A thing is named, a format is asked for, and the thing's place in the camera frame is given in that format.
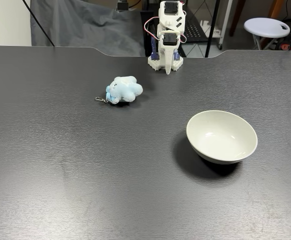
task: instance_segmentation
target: plush toy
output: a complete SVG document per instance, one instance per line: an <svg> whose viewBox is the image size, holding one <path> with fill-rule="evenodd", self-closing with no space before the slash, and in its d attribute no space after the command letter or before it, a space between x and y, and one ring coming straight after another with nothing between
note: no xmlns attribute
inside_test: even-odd
<svg viewBox="0 0 291 240"><path fill-rule="evenodd" d="M143 88L137 84L134 76L118 76L106 87L106 100L112 104L118 102L133 102L137 96L142 94Z"/></svg>

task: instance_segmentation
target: stuffed animal keychain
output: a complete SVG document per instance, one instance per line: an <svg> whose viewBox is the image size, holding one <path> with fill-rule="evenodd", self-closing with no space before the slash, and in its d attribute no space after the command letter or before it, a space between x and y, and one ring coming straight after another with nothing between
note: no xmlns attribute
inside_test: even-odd
<svg viewBox="0 0 291 240"><path fill-rule="evenodd" d="M102 101L106 104L117 104L118 102L130 103L142 94L143 88L140 84L137 84L137 79L134 76L118 76L106 87L105 91L105 99L96 97L94 100Z"/></svg>

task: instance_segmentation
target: ceramic bowl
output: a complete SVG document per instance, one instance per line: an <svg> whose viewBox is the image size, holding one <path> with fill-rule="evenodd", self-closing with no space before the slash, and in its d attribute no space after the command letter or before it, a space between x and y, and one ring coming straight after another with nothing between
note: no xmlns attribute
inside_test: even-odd
<svg viewBox="0 0 291 240"><path fill-rule="evenodd" d="M210 110L194 115L186 135L200 157L215 164L234 164L250 156L258 137L252 126L230 112Z"/></svg>

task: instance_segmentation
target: white wall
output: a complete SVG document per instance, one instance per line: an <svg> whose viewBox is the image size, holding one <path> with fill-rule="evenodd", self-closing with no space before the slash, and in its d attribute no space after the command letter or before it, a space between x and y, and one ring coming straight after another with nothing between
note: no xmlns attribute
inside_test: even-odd
<svg viewBox="0 0 291 240"><path fill-rule="evenodd" d="M30 13L22 0L0 0L0 45L31 46Z"/></svg>

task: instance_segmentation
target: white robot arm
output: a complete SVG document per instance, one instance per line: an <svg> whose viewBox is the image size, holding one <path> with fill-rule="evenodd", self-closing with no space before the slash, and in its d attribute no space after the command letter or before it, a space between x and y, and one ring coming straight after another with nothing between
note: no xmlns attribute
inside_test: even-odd
<svg viewBox="0 0 291 240"><path fill-rule="evenodd" d="M156 43L153 40L152 54L148 58L148 64L156 71L165 68L166 74L171 69L176 71L183 64L183 58L178 54L181 37L184 37L186 15L182 10L180 1L162 1L159 8L159 25L157 26L158 54Z"/></svg>

